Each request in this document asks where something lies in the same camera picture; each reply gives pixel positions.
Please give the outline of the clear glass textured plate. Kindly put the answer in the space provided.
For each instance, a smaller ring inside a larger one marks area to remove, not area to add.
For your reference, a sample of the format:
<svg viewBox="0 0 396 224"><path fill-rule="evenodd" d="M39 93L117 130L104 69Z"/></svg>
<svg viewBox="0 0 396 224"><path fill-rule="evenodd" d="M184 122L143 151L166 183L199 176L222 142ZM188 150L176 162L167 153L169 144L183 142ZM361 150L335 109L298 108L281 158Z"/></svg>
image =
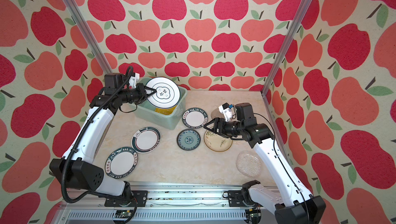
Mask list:
<svg viewBox="0 0 396 224"><path fill-rule="evenodd" d="M238 154L236 167L243 175L255 178L262 173L262 161L254 152L242 151Z"/></svg>

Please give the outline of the white plate dark green rim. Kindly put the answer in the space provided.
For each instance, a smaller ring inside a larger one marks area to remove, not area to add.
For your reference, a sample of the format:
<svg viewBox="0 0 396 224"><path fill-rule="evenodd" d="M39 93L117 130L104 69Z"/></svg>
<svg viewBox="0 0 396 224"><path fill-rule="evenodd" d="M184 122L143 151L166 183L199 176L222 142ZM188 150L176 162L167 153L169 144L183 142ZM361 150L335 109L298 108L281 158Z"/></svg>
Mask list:
<svg viewBox="0 0 396 224"><path fill-rule="evenodd" d="M131 146L138 153L149 153L159 146L160 141L161 133L157 128L145 127L134 134Z"/></svg>

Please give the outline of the white plate red-green lettered rim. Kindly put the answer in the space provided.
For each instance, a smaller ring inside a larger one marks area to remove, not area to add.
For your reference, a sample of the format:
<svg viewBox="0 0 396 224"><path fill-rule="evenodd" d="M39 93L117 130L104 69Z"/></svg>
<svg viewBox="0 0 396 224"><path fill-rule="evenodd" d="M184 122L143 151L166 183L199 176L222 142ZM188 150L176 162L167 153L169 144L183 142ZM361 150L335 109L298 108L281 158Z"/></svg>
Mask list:
<svg viewBox="0 0 396 224"><path fill-rule="evenodd" d="M208 114L198 107L189 108L183 113L182 122L190 129L200 129L208 122Z"/></svg>

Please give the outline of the yellow dotted scalloped plate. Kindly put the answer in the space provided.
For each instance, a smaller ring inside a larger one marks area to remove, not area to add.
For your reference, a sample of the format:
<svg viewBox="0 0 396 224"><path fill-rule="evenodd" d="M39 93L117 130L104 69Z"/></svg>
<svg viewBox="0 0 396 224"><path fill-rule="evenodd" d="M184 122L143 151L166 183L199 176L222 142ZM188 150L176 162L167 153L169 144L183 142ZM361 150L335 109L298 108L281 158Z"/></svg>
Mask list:
<svg viewBox="0 0 396 224"><path fill-rule="evenodd" d="M175 109L176 109L176 106L174 106L172 108L156 108L155 112L160 113L162 115L170 115L174 112Z"/></svg>

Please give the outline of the cream plate with plant drawing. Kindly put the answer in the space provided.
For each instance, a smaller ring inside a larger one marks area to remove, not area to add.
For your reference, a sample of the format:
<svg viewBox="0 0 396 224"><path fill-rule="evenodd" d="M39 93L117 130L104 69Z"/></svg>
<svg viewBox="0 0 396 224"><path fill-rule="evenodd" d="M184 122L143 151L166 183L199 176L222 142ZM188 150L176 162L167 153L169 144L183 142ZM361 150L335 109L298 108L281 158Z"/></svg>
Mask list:
<svg viewBox="0 0 396 224"><path fill-rule="evenodd" d="M230 138L224 138L211 131L205 132L204 142L210 150L215 152L225 152L233 144L233 141Z"/></svg>

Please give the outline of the aluminium front rail frame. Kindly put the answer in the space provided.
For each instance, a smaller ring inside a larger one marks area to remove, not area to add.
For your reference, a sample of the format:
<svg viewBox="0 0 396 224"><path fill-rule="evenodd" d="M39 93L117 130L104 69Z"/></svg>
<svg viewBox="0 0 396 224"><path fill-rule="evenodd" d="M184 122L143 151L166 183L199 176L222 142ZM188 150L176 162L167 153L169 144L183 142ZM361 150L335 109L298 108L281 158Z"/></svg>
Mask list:
<svg viewBox="0 0 396 224"><path fill-rule="evenodd" d="M264 207L230 207L223 198L239 185L133 183L148 191L145 207L106 207L106 198L85 196L77 203L55 205L49 224L278 224Z"/></svg>

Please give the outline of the white plate black quatrefoil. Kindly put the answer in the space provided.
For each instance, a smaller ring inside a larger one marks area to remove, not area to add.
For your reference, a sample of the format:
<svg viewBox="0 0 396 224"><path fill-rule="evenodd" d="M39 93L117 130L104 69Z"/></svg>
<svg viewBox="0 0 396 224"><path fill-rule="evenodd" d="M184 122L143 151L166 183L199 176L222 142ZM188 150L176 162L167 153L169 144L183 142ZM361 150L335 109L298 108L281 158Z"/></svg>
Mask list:
<svg viewBox="0 0 396 224"><path fill-rule="evenodd" d="M147 82L146 86L157 90L155 101L150 102L156 108L172 108L179 102L180 90L178 86L168 78L152 78Z"/></svg>

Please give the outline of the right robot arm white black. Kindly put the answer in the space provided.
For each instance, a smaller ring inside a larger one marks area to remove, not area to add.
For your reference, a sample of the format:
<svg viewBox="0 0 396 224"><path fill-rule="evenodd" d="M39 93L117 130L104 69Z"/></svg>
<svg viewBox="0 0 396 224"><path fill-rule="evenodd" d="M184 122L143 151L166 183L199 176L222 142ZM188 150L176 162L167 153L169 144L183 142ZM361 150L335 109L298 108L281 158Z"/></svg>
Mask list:
<svg viewBox="0 0 396 224"><path fill-rule="evenodd" d="M321 196L314 196L295 174L281 153L275 135L264 123L258 124L250 103L219 106L222 117L215 117L204 129L223 138L244 140L269 170L279 195L259 181L243 184L240 197L247 206L264 207L279 224L318 224L326 209Z"/></svg>

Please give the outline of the mint green plastic bin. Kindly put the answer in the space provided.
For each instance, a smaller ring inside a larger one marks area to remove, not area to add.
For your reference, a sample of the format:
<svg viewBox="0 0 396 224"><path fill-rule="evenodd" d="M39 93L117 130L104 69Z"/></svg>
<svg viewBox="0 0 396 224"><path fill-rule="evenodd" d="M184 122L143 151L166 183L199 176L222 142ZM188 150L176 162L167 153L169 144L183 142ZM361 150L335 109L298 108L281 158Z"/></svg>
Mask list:
<svg viewBox="0 0 396 224"><path fill-rule="evenodd" d="M151 79L152 78L144 77L140 80L140 82L146 85ZM145 101L144 103L137 106L135 115L140 119L146 120L158 126L169 130L174 130L186 110L185 98L187 96L187 90L179 86L178 88L180 90L180 99L176 105L176 109L172 114L162 115L157 113L155 112L156 107L153 106L149 101Z"/></svg>

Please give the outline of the brown speckled square plate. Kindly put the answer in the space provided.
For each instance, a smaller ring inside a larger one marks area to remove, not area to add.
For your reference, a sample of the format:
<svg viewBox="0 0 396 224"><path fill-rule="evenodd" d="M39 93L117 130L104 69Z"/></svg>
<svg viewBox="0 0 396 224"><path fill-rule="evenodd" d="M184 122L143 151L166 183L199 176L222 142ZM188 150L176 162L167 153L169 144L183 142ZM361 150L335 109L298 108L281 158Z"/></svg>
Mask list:
<svg viewBox="0 0 396 224"><path fill-rule="evenodd" d="M210 116L211 116L211 119L223 118L223 114L220 113L220 111L219 111L218 108L214 109L214 110L211 112Z"/></svg>

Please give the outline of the left aluminium corner post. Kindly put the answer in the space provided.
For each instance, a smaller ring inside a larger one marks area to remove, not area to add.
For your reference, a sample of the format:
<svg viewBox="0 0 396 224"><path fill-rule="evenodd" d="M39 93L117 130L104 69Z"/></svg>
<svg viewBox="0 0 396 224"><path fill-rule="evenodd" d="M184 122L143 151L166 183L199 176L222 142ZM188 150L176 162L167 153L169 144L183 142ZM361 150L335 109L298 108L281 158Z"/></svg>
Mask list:
<svg viewBox="0 0 396 224"><path fill-rule="evenodd" d="M90 26L88 25L87 21L84 19L83 15L81 14L75 0L62 0L62 1L67 7L69 13L71 14L71 17L74 19L76 25L81 31L82 36L87 42L89 48L91 49L93 55L97 59L104 73L105 74L112 73L112 68L108 63L107 58L100 49L99 44L97 43L97 40L92 30L90 29Z"/></svg>

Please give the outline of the teal patterned small plate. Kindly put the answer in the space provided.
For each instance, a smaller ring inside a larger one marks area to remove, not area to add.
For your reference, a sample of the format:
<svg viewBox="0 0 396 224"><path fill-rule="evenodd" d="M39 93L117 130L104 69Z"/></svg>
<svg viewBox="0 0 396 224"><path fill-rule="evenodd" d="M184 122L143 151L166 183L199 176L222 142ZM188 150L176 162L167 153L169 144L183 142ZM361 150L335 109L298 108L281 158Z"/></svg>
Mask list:
<svg viewBox="0 0 396 224"><path fill-rule="evenodd" d="M176 142L182 150L192 151L200 145L201 136L196 130L185 129L178 134Z"/></svg>

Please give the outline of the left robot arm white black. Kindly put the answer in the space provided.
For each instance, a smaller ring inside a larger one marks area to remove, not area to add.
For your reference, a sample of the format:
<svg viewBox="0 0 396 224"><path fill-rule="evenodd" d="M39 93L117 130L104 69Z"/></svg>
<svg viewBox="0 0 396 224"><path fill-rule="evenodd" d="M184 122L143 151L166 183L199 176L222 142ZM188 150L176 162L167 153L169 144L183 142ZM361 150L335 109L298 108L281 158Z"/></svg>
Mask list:
<svg viewBox="0 0 396 224"><path fill-rule="evenodd" d="M139 83L139 77L132 67L125 74L106 74L105 86L92 99L75 140L61 158L51 161L50 171L60 182L67 203L78 202L88 194L126 202L134 200L129 183L108 176L93 161L121 106L139 105L156 93Z"/></svg>

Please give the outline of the aluminium corner post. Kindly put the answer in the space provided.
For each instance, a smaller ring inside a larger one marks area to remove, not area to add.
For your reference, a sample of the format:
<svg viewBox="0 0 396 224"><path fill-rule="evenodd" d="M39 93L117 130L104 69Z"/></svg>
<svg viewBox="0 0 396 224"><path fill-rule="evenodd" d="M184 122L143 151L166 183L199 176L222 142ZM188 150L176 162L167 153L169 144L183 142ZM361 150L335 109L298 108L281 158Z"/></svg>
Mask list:
<svg viewBox="0 0 396 224"><path fill-rule="evenodd" d="M301 24L302 20L305 17L311 2L312 2L312 0L302 0L298 9L297 9L295 17L290 24L290 27L289 27L288 32L285 36L285 39L282 43L282 46L275 57L275 61L274 61L273 66L270 70L269 76L267 77L267 79L265 81L265 84L264 84L264 87L262 90L263 99L265 99L266 93L269 90L270 85L273 83L274 77L281 65L281 62L285 58L285 55L291 46L291 43L294 39L295 34L298 32L299 28L302 27L302 24Z"/></svg>
<svg viewBox="0 0 396 224"><path fill-rule="evenodd" d="M84 19L83 15L81 14L75 0L62 0L62 1L67 7L69 13L71 14L71 17L74 19L76 25L81 31L82 36L87 42L89 48L91 49L93 55L97 59L104 73L105 74L112 73L112 68L108 63L107 58L100 49L99 44L97 43L97 40L92 30L90 29L90 26L88 25L87 21Z"/></svg>

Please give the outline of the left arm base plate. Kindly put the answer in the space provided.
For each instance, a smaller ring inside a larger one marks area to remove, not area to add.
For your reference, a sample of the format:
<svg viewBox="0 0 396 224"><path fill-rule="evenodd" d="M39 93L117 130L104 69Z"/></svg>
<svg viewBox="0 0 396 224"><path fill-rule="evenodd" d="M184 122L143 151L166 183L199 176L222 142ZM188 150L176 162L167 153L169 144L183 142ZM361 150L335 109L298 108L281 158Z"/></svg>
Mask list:
<svg viewBox="0 0 396 224"><path fill-rule="evenodd" d="M145 207L148 191L131 191L127 196L106 197L106 207Z"/></svg>

